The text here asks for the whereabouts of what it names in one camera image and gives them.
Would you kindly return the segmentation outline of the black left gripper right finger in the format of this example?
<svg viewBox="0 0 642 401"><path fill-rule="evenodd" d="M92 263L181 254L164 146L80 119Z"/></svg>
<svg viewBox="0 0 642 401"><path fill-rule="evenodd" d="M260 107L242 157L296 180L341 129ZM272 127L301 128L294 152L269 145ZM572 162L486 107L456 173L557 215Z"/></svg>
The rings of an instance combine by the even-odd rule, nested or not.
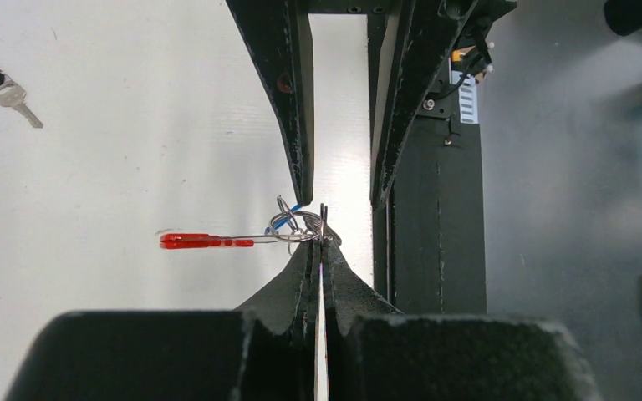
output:
<svg viewBox="0 0 642 401"><path fill-rule="evenodd" d="M350 268L335 241L322 245L322 282L326 334L334 341L349 334L357 316L401 314Z"/></svg>

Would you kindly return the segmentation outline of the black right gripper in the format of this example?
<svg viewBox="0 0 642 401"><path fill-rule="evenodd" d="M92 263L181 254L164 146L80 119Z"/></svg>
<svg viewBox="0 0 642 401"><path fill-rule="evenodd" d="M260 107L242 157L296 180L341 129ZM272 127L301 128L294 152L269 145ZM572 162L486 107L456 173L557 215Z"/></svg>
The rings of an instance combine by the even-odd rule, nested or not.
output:
<svg viewBox="0 0 642 401"><path fill-rule="evenodd" d="M227 0L278 121L293 191L313 200L313 36L309 14L388 15L380 48L370 202L385 206L410 126L476 1Z"/></svg>

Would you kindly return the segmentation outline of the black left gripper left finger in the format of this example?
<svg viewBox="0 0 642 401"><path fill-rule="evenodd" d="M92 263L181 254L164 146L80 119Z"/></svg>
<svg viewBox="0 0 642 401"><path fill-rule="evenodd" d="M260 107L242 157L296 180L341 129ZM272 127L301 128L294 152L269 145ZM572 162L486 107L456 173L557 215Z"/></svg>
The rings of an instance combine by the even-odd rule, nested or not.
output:
<svg viewBox="0 0 642 401"><path fill-rule="evenodd" d="M320 242L305 241L272 280L235 308L243 317L245 354L270 347L316 352L319 273Z"/></svg>

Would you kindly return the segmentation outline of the blue key tag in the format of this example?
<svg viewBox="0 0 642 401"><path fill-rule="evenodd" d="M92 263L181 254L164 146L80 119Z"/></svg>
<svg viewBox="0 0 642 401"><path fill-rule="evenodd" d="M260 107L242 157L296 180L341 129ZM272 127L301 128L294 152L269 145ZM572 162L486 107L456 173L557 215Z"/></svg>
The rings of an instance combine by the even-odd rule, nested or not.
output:
<svg viewBox="0 0 642 401"><path fill-rule="evenodd" d="M278 232L278 230L283 226L288 226L291 232L298 231L299 228L295 213L301 209L301 206L295 205L289 207L287 204L282 202L278 204L278 208L280 212L270 220L265 232L267 234L272 234L274 232Z"/></svg>

